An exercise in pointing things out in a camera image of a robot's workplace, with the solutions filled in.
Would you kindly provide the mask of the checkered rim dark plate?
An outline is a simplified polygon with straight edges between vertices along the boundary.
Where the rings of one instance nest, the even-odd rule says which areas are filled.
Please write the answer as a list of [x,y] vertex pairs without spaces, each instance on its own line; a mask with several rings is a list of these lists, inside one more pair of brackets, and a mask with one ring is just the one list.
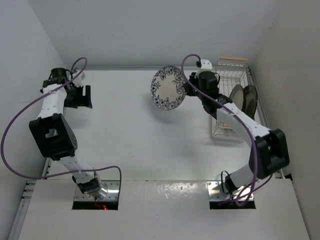
[[247,85],[243,89],[242,111],[251,119],[255,119],[255,113],[258,106],[258,92],[254,85]]

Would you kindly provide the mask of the brown rim cream plate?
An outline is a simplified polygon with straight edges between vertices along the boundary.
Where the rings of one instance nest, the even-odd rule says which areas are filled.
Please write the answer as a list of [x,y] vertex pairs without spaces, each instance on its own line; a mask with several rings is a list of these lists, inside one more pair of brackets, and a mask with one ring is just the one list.
[[229,95],[229,98],[238,109],[242,110],[244,105],[244,88],[240,84],[235,85]]

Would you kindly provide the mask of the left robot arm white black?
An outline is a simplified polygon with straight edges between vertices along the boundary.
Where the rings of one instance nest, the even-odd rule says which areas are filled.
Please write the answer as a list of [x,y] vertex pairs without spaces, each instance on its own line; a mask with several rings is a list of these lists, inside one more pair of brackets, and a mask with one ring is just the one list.
[[98,173],[76,156],[78,141],[64,114],[65,108],[91,109],[91,87],[82,85],[85,74],[81,73],[76,83],[55,90],[71,77],[72,73],[65,68],[50,71],[49,79],[42,85],[44,99],[41,111],[37,119],[29,122],[29,129],[40,153],[70,171],[82,194],[102,200],[108,191],[103,188]]

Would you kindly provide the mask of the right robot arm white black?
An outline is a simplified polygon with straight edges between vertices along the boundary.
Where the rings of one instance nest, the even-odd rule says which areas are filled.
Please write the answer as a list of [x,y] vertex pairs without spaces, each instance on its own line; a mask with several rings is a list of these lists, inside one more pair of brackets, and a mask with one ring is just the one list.
[[262,180],[290,163],[285,133],[271,130],[241,111],[220,93],[216,73],[191,73],[183,85],[186,94],[198,97],[203,109],[217,121],[227,124],[250,147],[248,163],[225,177],[222,190],[230,195],[242,186]]

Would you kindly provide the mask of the blue floral plate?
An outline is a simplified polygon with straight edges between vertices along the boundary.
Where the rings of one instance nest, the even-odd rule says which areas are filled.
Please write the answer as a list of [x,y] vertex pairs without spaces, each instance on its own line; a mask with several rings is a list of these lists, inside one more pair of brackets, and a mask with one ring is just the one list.
[[150,85],[153,103],[160,109],[176,109],[186,97],[182,71],[176,66],[164,66],[154,75]]

